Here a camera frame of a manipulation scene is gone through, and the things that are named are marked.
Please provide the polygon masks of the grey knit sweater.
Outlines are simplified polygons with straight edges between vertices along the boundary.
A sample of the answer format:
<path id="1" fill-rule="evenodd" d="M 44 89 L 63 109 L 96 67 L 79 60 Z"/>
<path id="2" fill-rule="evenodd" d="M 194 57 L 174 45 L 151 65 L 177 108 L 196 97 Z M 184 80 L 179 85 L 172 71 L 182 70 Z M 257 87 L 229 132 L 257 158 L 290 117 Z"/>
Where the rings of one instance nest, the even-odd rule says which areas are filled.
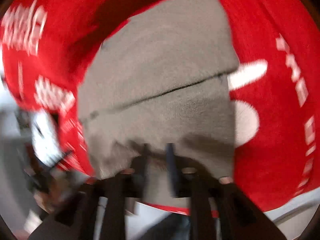
<path id="1" fill-rule="evenodd" d="M 227 75 L 237 69 L 219 0 L 166 0 L 133 16 L 99 49 L 79 89 L 79 117 L 101 178 L 150 149 L 144 201 L 172 197 L 165 146 L 217 177 L 231 176 L 234 109 Z"/>

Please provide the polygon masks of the red printed blanket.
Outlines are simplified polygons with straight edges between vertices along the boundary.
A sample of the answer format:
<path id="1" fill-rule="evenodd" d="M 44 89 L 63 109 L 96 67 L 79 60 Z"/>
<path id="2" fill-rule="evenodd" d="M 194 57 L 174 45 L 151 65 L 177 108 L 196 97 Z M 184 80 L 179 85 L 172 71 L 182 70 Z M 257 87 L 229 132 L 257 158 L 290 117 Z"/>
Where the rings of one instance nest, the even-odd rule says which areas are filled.
<path id="1" fill-rule="evenodd" d="M 65 166 L 99 176 L 79 117 L 79 89 L 103 43 L 166 0 L 7 0 L 5 81 L 17 104 L 57 115 Z M 263 211 L 319 187 L 319 29 L 301 0 L 219 0 L 237 69 L 235 183 Z"/>

